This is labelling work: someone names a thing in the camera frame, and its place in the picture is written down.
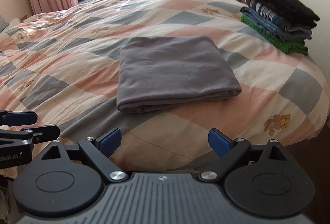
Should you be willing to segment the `mauve grey long garment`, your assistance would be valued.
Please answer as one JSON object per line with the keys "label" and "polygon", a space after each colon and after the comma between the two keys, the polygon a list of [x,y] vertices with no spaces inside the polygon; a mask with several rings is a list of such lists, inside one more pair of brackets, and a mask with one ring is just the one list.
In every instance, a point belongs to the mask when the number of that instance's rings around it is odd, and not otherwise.
{"label": "mauve grey long garment", "polygon": [[117,109],[164,110],[242,91],[215,42],[207,36],[134,37],[120,51]]}

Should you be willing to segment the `checkered pink grey duvet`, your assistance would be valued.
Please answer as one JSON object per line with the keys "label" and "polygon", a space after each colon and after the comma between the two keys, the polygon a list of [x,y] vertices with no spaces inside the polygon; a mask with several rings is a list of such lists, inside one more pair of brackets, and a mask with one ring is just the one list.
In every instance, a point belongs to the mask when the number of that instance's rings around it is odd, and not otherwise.
{"label": "checkered pink grey duvet", "polygon": [[254,144],[316,137],[329,114],[317,64],[240,20],[235,0],[93,0],[41,13],[1,38],[1,108],[57,125],[65,143],[120,129],[135,171],[217,159],[216,128]]}

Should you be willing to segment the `grey checked pillow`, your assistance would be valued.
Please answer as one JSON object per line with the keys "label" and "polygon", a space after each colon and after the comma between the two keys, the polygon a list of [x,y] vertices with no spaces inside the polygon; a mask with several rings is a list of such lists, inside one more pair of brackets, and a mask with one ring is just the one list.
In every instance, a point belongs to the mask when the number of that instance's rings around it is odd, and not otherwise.
{"label": "grey checked pillow", "polygon": [[0,16],[0,32],[4,31],[9,26],[9,23]]}

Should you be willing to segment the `green folded garment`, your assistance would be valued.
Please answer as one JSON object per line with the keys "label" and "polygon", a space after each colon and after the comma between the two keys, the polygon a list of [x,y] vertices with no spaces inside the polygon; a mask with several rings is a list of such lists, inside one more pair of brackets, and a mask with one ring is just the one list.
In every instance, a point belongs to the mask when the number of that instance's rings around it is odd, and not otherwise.
{"label": "green folded garment", "polygon": [[255,24],[253,24],[248,18],[246,18],[245,15],[241,14],[240,20],[249,26],[250,28],[257,31],[262,37],[264,37],[268,42],[270,42],[272,45],[274,45],[277,49],[282,51],[285,54],[303,54],[307,56],[309,54],[309,49],[305,46],[304,42],[298,42],[298,41],[281,41],[278,39],[275,39],[262,31],[260,28],[258,28]]}

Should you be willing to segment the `blue folded jeans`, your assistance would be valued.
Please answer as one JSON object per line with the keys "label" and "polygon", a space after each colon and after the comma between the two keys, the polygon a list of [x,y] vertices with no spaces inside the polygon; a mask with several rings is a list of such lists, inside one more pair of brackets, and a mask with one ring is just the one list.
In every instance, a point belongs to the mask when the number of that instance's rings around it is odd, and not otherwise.
{"label": "blue folded jeans", "polygon": [[271,21],[263,18],[259,13],[250,7],[242,7],[240,12],[247,20],[249,20],[249,22],[254,24],[260,30],[267,33],[269,36],[280,40],[281,30]]}

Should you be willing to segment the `grey folded garment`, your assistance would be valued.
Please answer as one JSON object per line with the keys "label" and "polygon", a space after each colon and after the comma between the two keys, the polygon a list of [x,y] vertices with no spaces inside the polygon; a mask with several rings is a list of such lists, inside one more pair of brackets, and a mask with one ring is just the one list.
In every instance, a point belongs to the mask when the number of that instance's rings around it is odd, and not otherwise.
{"label": "grey folded garment", "polygon": [[300,26],[285,26],[279,28],[277,34],[283,41],[304,41],[312,39],[312,31]]}

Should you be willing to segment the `striped folded garment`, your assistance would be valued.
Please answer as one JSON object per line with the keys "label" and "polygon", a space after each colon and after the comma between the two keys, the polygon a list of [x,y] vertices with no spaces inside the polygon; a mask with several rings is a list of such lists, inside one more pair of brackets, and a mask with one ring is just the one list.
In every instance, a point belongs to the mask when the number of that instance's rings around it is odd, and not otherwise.
{"label": "striped folded garment", "polygon": [[283,17],[279,16],[272,9],[255,0],[245,0],[247,6],[256,11],[261,17],[271,21],[280,29],[290,32],[291,25]]}

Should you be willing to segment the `black folded garment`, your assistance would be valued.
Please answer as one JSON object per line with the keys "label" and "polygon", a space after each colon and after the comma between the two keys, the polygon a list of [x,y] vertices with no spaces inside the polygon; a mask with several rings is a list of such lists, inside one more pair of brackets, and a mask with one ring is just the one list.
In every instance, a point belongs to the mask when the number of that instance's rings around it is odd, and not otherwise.
{"label": "black folded garment", "polygon": [[255,0],[293,25],[315,28],[320,20],[310,8],[299,0]]}

